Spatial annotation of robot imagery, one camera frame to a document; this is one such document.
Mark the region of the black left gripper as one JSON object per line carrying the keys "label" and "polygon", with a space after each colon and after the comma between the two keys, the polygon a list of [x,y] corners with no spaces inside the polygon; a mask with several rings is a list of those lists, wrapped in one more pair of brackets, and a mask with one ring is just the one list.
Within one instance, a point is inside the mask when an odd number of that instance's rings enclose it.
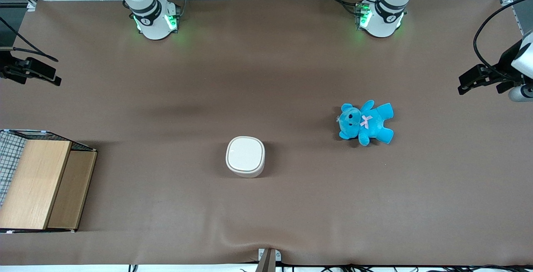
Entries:
{"label": "black left gripper", "polygon": [[478,87],[495,85],[499,94],[524,94],[525,77],[511,63],[518,55],[522,40],[505,50],[494,65],[475,65],[459,76],[459,95]]}

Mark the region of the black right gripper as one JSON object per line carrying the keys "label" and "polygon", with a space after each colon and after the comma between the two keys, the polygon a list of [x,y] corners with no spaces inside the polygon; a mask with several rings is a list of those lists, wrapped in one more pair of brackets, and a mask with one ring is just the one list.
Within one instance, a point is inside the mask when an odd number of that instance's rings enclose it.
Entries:
{"label": "black right gripper", "polygon": [[61,77],[55,76],[56,69],[32,57],[19,59],[11,52],[0,52],[0,76],[5,80],[13,80],[24,85],[29,79],[42,80],[55,86],[60,86]]}

